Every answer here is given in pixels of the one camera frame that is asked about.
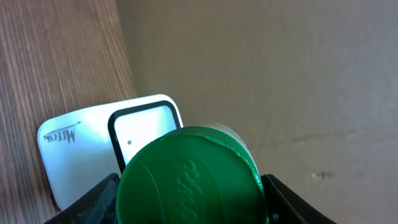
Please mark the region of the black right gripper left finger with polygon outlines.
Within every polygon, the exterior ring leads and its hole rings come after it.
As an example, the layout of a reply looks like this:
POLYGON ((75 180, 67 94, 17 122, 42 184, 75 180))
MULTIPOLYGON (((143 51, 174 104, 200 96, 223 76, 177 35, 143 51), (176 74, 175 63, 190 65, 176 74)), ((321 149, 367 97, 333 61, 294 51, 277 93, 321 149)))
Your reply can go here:
POLYGON ((112 173, 45 224, 116 224, 119 176, 112 173))

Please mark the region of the green lid jar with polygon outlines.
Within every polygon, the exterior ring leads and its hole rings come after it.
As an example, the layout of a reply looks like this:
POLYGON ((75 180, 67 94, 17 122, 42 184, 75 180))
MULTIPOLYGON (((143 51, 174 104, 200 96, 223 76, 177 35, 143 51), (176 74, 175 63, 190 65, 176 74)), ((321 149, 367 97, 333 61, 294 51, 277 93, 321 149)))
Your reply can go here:
POLYGON ((261 176, 223 125, 176 129, 144 146, 118 186, 119 223, 268 223, 261 176))

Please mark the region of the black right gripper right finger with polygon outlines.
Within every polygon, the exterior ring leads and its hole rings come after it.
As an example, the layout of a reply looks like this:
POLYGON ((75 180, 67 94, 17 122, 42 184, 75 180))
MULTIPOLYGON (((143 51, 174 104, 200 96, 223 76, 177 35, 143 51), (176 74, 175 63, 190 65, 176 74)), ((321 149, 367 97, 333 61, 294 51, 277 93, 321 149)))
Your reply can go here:
POLYGON ((336 224, 272 174, 261 176, 271 224, 336 224))

